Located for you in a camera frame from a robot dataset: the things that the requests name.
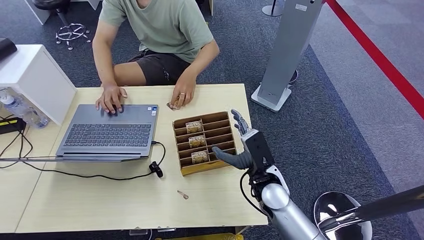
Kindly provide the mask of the person's right hand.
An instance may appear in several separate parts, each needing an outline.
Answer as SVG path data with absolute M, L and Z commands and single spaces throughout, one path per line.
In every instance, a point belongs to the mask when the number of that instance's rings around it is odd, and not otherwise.
M 126 99 L 128 94 L 126 90 L 116 84 L 103 85 L 103 93 L 95 102 L 96 110 L 104 110 L 106 113 L 121 113 L 123 107 L 121 98 Z

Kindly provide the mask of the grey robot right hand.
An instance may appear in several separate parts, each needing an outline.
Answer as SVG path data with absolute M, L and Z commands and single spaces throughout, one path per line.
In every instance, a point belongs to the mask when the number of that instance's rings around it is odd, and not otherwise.
M 242 139 L 243 136 L 245 136 L 250 130 L 249 125 L 237 110 L 232 109 L 231 114 L 233 115 L 233 119 L 236 120 L 234 126 L 238 129 L 240 138 Z M 224 161 L 239 170 L 246 170 L 253 166 L 252 156 L 247 150 L 236 155 L 224 152 L 217 146 L 212 147 L 211 150 L 219 160 Z

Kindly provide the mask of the person's left hand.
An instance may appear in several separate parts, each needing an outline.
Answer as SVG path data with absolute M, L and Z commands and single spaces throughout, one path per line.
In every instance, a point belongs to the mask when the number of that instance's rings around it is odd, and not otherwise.
M 195 76 L 181 76 L 175 84 L 169 102 L 173 110 L 180 109 L 192 101 L 196 88 Z

